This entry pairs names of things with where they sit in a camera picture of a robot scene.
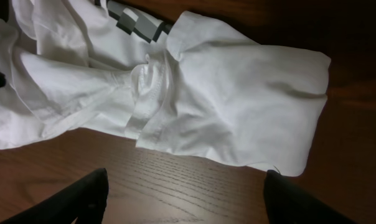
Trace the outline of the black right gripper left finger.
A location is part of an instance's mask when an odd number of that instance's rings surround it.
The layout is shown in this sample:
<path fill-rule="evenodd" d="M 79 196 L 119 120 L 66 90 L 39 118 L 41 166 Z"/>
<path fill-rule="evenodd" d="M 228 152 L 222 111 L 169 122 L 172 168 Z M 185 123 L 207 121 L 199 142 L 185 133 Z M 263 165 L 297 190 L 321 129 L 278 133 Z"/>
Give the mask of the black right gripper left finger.
<path fill-rule="evenodd" d="M 1 224 L 100 224 L 106 210 L 108 192 L 106 169 L 96 169 L 43 202 L 2 221 Z"/>

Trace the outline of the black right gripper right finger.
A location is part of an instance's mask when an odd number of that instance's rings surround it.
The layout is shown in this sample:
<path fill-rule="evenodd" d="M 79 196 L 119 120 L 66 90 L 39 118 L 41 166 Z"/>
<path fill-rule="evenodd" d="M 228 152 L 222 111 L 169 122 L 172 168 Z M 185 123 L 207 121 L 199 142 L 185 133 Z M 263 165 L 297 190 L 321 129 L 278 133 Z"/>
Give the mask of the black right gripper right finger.
<path fill-rule="evenodd" d="M 270 224 L 355 224 L 274 170 L 268 170 L 263 198 Z"/>

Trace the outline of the white t-shirt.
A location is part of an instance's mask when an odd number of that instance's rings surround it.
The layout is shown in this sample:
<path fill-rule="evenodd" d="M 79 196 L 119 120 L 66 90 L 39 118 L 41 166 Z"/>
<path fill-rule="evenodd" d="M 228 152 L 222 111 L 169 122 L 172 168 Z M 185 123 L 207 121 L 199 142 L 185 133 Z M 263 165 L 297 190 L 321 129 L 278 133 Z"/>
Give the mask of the white t-shirt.
<path fill-rule="evenodd" d="M 330 62 L 189 11 L 168 25 L 114 1 L 11 1 L 0 19 L 0 149 L 88 128 L 296 177 Z"/>

